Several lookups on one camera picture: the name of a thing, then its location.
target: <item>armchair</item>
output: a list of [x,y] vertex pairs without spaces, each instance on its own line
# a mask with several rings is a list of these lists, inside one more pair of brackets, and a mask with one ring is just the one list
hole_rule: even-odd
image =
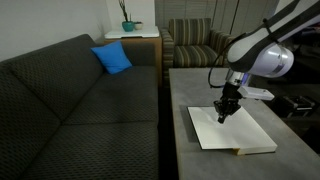
[[169,68],[226,67],[218,53],[233,39],[210,29],[211,19],[170,19],[169,29],[161,29],[163,85],[169,86]]

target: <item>couch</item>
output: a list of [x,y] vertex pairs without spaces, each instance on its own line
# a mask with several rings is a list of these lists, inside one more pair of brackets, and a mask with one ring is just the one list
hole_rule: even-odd
[[0,179],[158,179],[152,44],[108,74],[89,35],[0,63]]
[[211,29],[210,18],[170,19],[160,33],[164,86],[169,85],[170,68],[227,67],[224,54],[215,59],[234,37]]

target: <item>floor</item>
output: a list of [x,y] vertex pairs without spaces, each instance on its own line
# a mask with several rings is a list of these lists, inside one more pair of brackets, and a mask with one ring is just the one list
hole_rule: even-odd
[[[286,77],[276,79],[253,77],[250,86],[268,89],[275,97],[309,96],[315,102],[320,102],[320,84],[296,83],[288,81]],[[159,88],[160,179],[179,179],[170,98],[169,88]],[[272,107],[274,101],[264,101],[264,103]],[[316,143],[316,146],[319,147],[317,137],[320,136],[320,128],[319,131],[309,131],[310,128],[320,127],[320,108],[317,108],[310,116],[293,116],[281,119],[302,139],[308,138],[305,141],[308,141],[307,144],[310,144],[310,147],[313,146],[312,143]]]

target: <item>side table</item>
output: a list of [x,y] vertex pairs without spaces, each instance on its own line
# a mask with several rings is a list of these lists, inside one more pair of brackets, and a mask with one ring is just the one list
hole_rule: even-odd
[[104,44],[120,40],[122,43],[152,43],[155,48],[155,60],[157,67],[158,86],[162,86],[162,39],[158,28],[144,27],[142,30],[124,32],[122,29],[112,30],[105,35]]

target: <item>robotic arm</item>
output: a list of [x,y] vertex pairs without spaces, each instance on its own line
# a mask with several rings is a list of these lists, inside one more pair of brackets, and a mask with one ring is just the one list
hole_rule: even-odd
[[245,73],[270,78],[284,75],[293,64],[293,54],[278,43],[317,22],[320,22],[320,0],[294,0],[231,45],[227,53],[230,71],[223,95],[214,102],[220,123],[240,109],[238,101],[242,95],[238,89]]

